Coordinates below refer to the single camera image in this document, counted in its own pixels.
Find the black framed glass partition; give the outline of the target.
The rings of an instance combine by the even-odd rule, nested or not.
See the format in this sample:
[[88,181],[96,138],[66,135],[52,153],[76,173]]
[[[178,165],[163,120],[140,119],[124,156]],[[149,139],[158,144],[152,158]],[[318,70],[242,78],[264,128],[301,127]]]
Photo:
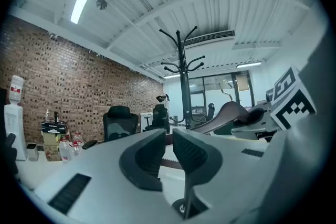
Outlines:
[[[236,76],[239,74],[248,76],[248,91],[238,91]],[[193,112],[197,112],[199,108],[204,108],[205,111],[208,111],[210,103],[214,103],[214,114],[217,114],[221,107],[230,101],[235,101],[246,109],[250,109],[255,105],[250,77],[247,72],[190,79],[190,94]]]

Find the black metal coat rack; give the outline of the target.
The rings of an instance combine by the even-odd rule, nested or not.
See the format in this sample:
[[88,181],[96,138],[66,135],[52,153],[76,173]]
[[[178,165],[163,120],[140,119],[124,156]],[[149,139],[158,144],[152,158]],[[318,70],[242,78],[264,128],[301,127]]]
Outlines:
[[[182,94],[182,106],[183,106],[183,121],[185,122],[185,130],[173,131],[173,152],[176,155],[179,164],[185,171],[185,187],[184,198],[176,201],[174,207],[183,214],[183,219],[189,219],[196,216],[202,209],[198,209],[193,205],[192,187],[197,183],[196,175],[200,167],[206,162],[207,152],[203,150],[204,145],[201,141],[198,141],[195,137],[188,134],[188,130],[191,128],[192,106],[190,97],[190,85],[188,73],[194,71],[190,69],[190,64],[186,62],[186,55],[184,50],[184,44],[181,41],[180,31],[176,31],[176,38],[160,29],[159,32],[168,36],[173,40],[177,47],[178,64],[162,63],[165,65],[164,69],[172,73],[178,73],[180,75],[181,94]],[[168,68],[168,65],[176,67],[175,70]]]

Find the ceiling air vent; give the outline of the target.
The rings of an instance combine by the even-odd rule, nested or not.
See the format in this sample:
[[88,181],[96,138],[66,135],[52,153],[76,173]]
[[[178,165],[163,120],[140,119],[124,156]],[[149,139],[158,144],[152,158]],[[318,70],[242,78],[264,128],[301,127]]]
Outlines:
[[230,39],[235,39],[234,30],[218,31],[215,33],[204,34],[193,38],[189,38],[185,41],[185,45],[191,46],[194,44],[205,44],[208,42],[212,42],[213,40],[230,40]]

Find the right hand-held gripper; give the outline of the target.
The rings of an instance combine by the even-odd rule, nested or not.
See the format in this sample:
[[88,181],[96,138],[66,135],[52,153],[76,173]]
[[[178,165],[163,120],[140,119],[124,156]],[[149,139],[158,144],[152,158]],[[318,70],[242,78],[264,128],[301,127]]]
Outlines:
[[249,110],[244,121],[237,120],[237,128],[232,129],[231,134],[245,140],[271,141],[278,128],[265,128],[270,117],[281,130],[288,130],[299,120],[316,112],[314,102],[299,78],[298,69],[291,66],[274,83],[270,113],[262,108]]

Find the pile of clear plastic bottles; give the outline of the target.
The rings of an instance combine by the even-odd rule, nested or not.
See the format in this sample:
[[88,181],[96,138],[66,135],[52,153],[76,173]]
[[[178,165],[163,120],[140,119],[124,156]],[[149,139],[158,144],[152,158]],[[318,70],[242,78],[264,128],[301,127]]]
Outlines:
[[72,140],[70,135],[63,134],[59,140],[59,153],[63,163],[68,163],[83,151],[83,139],[80,133],[75,133]]

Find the clear water dispenser bottle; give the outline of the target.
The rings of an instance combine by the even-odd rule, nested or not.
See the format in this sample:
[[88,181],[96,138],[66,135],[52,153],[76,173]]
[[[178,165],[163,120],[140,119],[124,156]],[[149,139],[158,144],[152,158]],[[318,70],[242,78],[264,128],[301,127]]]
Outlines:
[[17,75],[12,76],[10,90],[9,90],[10,104],[18,105],[20,103],[20,100],[22,97],[23,85],[24,85],[23,78]]

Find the white desk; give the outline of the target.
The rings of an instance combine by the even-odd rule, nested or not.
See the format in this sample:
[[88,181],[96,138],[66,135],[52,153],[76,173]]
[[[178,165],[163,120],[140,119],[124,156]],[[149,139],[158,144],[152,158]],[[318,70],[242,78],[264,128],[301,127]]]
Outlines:
[[152,124],[153,113],[152,112],[144,112],[140,113],[140,128],[141,132],[146,131],[146,127]]

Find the white water dispenser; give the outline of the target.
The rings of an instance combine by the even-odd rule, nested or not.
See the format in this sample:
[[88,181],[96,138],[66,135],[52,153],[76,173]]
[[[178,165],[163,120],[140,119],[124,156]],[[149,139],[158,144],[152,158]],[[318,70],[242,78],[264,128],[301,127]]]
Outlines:
[[6,135],[15,135],[13,147],[17,149],[17,161],[27,159],[26,142],[23,128],[23,108],[17,104],[7,104],[4,106],[4,120]]

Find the small grey trash bin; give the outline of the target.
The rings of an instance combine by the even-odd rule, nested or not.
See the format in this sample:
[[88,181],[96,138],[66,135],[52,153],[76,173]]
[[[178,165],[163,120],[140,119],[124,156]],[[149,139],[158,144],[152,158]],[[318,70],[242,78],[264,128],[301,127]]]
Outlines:
[[29,143],[26,146],[27,149],[27,156],[28,156],[28,160],[31,162],[36,162],[39,159],[39,152],[38,152],[38,148],[37,145],[34,143]]

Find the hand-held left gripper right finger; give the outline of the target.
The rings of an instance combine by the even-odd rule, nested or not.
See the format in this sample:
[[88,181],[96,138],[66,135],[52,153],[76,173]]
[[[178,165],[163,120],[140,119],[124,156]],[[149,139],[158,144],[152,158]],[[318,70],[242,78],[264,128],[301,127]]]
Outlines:
[[175,130],[186,222],[289,222],[329,155],[329,120],[309,115],[269,144]]

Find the brown cardboard boxes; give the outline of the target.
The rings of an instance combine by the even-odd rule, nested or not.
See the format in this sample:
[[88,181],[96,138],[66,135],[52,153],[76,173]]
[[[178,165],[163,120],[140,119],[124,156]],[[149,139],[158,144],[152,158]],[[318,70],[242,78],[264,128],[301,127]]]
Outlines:
[[45,156],[47,161],[55,162],[61,161],[61,155],[59,152],[59,142],[63,138],[67,141],[70,141],[70,133],[67,134],[56,134],[56,133],[45,133],[42,132],[43,135],[43,149],[45,152]]

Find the brown paper sheet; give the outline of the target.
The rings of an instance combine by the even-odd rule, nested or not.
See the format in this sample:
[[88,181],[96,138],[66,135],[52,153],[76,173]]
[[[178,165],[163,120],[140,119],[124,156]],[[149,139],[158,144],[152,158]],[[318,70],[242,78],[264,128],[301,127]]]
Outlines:
[[246,74],[237,75],[236,80],[239,92],[249,90],[248,76]]

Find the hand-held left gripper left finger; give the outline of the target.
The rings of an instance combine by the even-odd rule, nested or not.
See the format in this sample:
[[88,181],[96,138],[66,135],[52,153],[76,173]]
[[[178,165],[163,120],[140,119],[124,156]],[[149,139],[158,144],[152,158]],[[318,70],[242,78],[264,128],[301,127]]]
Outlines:
[[53,223],[180,223],[158,172],[165,132],[96,145],[48,177],[33,202]]

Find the black printed box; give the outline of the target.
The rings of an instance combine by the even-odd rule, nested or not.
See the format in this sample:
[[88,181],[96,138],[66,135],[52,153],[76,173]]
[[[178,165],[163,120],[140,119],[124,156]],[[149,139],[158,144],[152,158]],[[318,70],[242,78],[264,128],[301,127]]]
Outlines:
[[67,129],[67,122],[41,122],[41,131],[43,133],[66,134]]

